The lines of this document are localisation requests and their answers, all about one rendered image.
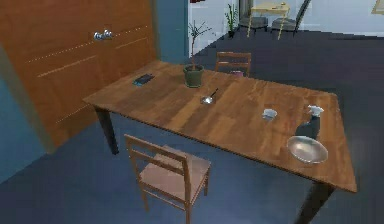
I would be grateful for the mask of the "black blue red game console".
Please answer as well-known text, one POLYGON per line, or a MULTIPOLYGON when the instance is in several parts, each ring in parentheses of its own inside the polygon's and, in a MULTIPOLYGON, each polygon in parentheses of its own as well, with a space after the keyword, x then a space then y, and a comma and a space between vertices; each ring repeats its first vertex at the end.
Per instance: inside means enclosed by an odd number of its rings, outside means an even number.
POLYGON ((144 84, 148 83, 153 78, 154 78, 154 75, 152 75, 152 74, 145 74, 145 75, 142 75, 139 78, 135 79, 133 81, 133 84, 136 85, 136 86, 143 86, 144 84))

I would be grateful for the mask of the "green potted bare plant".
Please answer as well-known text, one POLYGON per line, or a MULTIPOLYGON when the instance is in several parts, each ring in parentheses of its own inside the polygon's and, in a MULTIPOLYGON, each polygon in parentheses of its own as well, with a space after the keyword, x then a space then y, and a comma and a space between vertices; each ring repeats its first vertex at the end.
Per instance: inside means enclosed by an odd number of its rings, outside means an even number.
MULTIPOLYGON (((192 37, 191 47, 194 47, 196 39, 199 36, 202 36, 204 33, 211 30, 204 22, 199 26, 196 25, 196 22, 193 21, 188 24, 190 35, 192 37)), ((202 85, 202 74, 204 72, 204 67, 195 62, 194 50, 191 50, 191 63, 186 64, 183 68, 185 85, 189 88, 199 88, 202 85)))

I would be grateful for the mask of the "brown wooden dining table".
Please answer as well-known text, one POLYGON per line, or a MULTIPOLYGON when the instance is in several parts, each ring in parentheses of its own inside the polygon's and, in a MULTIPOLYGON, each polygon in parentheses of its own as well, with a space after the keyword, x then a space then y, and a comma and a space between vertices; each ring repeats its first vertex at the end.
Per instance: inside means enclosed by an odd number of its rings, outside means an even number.
POLYGON ((334 190, 356 192, 336 95, 211 70, 204 72, 201 87, 189 88, 181 66, 161 61, 140 71, 155 77, 142 87, 124 77, 85 99, 95 108, 113 152, 118 147, 110 116, 119 114, 309 179, 313 186, 295 224, 310 224, 334 190), (201 98, 215 90, 213 103, 202 104, 201 98), (298 123, 307 119, 304 110, 310 104, 325 109, 319 140, 328 159, 318 165, 299 161, 286 146, 298 123), (265 109, 277 116, 264 119, 265 109))

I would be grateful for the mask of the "brown wooden chair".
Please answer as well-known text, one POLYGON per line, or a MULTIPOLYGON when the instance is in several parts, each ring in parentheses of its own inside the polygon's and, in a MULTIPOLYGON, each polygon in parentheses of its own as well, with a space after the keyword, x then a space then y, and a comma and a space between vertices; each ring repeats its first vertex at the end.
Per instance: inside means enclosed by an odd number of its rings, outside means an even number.
POLYGON ((208 194, 211 162, 168 145, 124 137, 145 210, 150 195, 184 211, 185 224, 191 224, 196 199, 201 191, 208 194))
POLYGON ((242 75, 248 77, 251 68, 251 54, 243 52, 217 52, 215 71, 218 72, 220 68, 242 68, 244 71, 242 75))

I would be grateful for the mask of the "green leafy house plant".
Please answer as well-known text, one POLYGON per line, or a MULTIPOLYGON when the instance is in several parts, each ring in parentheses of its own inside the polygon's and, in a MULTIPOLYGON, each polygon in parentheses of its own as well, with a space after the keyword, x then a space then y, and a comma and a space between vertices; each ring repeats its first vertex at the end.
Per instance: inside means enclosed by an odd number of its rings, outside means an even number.
POLYGON ((228 5, 229 11, 225 14, 228 24, 228 36, 232 38, 234 36, 234 25, 238 15, 237 8, 234 4, 228 5))

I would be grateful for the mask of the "dark grey chair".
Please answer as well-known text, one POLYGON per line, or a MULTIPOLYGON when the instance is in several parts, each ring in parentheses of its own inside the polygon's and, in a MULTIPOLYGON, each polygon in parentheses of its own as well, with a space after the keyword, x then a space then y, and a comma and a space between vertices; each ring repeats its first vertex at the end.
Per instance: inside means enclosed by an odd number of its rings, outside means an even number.
POLYGON ((295 19, 282 17, 275 19, 272 22, 271 31, 278 30, 292 32, 293 34, 296 34, 310 3, 311 0, 304 0, 295 19))
POLYGON ((253 0, 239 0, 239 26, 250 28, 256 31, 257 29, 268 30, 268 19, 264 16, 256 16, 251 12, 253 0))

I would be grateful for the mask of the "black spray bottle white top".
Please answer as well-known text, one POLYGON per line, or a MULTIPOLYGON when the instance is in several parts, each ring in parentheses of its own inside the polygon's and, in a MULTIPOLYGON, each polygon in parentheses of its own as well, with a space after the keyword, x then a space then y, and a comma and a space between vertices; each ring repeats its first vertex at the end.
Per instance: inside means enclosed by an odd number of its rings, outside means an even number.
POLYGON ((296 128, 295 135, 317 139, 320 131, 320 114, 324 109, 316 105, 309 105, 308 108, 311 117, 307 122, 300 124, 296 128))

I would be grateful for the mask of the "grey shallow bowl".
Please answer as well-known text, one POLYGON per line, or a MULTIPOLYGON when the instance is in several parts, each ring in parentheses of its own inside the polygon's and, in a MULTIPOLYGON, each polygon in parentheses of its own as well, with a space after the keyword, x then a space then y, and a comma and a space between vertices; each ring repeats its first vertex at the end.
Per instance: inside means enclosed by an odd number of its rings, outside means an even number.
POLYGON ((288 151, 299 161, 318 164, 328 159, 328 150, 317 140, 307 136, 292 136, 287 141, 288 151))

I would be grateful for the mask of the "small yellow table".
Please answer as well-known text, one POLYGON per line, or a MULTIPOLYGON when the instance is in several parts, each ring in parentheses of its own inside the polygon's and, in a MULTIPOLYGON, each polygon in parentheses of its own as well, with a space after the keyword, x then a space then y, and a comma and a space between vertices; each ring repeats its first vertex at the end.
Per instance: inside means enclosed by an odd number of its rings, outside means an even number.
POLYGON ((274 2, 263 2, 252 6, 250 9, 250 14, 259 13, 262 14, 275 14, 282 16, 282 22, 280 24, 280 29, 278 37, 281 37, 281 33, 284 27, 284 22, 286 21, 290 11, 290 6, 287 3, 274 3, 274 2))

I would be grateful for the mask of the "brown wooden room door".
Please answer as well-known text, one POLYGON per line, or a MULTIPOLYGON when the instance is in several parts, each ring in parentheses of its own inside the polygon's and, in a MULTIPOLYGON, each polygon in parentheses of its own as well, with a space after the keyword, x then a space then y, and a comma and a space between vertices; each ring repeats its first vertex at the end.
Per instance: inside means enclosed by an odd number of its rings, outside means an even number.
POLYGON ((97 119, 85 97, 156 58, 150 0, 0 0, 0 44, 53 147, 97 119))

